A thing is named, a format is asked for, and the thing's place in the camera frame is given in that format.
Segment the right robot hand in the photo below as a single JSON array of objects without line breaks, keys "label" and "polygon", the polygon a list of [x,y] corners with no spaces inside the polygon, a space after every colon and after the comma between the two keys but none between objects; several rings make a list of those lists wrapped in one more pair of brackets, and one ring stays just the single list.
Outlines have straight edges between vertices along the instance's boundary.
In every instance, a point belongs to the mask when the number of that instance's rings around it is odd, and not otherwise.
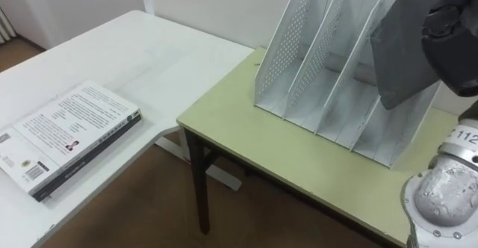
[{"label": "right robot hand", "polygon": [[474,1],[438,1],[421,30],[421,45],[430,66],[461,97],[477,95],[477,35],[468,21]]}]

